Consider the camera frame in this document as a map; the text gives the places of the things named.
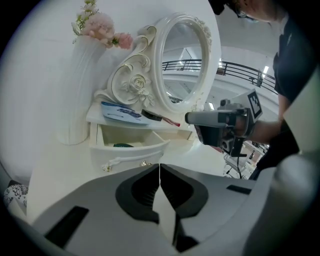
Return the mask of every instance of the white wall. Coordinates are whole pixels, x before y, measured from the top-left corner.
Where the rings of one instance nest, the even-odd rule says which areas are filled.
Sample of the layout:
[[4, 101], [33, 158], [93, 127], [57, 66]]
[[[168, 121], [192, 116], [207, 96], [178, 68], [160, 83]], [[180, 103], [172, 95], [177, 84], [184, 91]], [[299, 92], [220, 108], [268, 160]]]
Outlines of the white wall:
[[[29, 180], [44, 144], [54, 134], [55, 88], [73, 50], [71, 22], [80, 6], [81, 0], [43, 1], [21, 24], [1, 59], [0, 160], [14, 179]], [[133, 36], [176, 12], [199, 17], [211, 28], [216, 23], [207, 0], [101, 0], [98, 7], [113, 18], [117, 32]], [[127, 54], [106, 51], [96, 74], [101, 87], [113, 71], [111, 64]]]
[[216, 16], [221, 46], [236, 47], [273, 58], [279, 48], [280, 26], [277, 23], [251, 23], [226, 7]]
[[254, 52], [247, 49], [241, 49], [237, 47], [222, 46], [221, 47], [221, 60], [225, 62], [232, 62], [247, 67], [251, 67], [256, 70], [264, 71], [265, 66], [269, 69], [267, 74], [274, 77], [273, 62], [274, 57], [266, 56], [265, 54]]

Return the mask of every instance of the open drawer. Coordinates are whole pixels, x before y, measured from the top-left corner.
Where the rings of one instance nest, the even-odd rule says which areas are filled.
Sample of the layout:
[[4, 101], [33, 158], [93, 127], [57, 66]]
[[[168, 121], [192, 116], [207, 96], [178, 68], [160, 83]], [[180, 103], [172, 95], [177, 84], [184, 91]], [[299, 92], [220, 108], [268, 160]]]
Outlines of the open drawer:
[[[91, 161], [99, 172], [114, 174], [158, 163], [169, 142], [150, 129], [90, 125]], [[132, 147], [116, 147], [116, 144]]]

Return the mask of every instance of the white vase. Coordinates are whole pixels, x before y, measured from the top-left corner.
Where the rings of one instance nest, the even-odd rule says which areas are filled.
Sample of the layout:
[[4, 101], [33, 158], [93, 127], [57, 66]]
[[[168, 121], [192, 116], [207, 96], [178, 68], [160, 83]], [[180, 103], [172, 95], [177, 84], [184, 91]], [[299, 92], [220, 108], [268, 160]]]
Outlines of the white vase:
[[97, 62], [105, 51], [99, 40], [87, 35], [75, 42], [70, 64], [58, 84], [56, 135], [63, 144], [79, 144], [89, 135], [86, 115], [97, 89]]

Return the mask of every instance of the black shirt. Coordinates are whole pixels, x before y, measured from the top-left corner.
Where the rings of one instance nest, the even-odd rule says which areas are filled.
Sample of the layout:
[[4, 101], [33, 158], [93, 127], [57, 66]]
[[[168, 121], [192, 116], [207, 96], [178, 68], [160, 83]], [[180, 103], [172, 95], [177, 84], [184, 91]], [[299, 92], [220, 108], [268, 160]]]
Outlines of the black shirt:
[[[317, 64], [316, 55], [296, 24], [288, 19], [279, 38], [279, 51], [273, 60], [274, 89], [292, 103], [308, 82]], [[280, 134], [271, 139], [269, 150], [257, 164], [259, 170], [275, 167], [285, 157], [299, 151], [288, 125], [283, 121]]]

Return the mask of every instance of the white vanity table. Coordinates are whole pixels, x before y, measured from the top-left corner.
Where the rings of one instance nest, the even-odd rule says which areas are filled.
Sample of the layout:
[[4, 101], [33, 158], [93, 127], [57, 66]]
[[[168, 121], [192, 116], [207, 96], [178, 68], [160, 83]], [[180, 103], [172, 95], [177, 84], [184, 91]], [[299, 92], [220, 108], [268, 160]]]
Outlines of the white vanity table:
[[[195, 134], [190, 138], [194, 126], [186, 124], [184, 120], [186, 112], [203, 109], [218, 68], [220, 38], [218, 34], [212, 37], [209, 27], [187, 13], [174, 13], [155, 26], [149, 25], [139, 30], [133, 52], [115, 68], [106, 83], [106, 89], [94, 94], [94, 102], [86, 116], [86, 121], [90, 123], [89, 138], [77, 145], [64, 145], [53, 134], [43, 149], [29, 183], [27, 220], [30, 224], [49, 206], [82, 184], [138, 167], [142, 162], [173, 164], [202, 173], [223, 175], [223, 155], [201, 144]], [[164, 51], [170, 51], [165, 45], [166, 38], [172, 28], [177, 28], [177, 31], [190, 30], [197, 36], [194, 40], [189, 32], [190, 43], [180, 48], [191, 52], [192, 47], [200, 47], [202, 59], [201, 70], [196, 74], [197, 82], [179, 103], [173, 103], [168, 96], [171, 92], [166, 91], [162, 74]], [[173, 44], [181, 38], [169, 39]], [[164, 120], [150, 120], [147, 126], [139, 126], [104, 118], [101, 101], [126, 105], [137, 112], [142, 109], [152, 111], [180, 123], [180, 127]], [[112, 141], [106, 142], [104, 133], [113, 138], [112, 134], [117, 130], [123, 131], [126, 136], [149, 133], [155, 141], [129, 148], [113, 147]]]

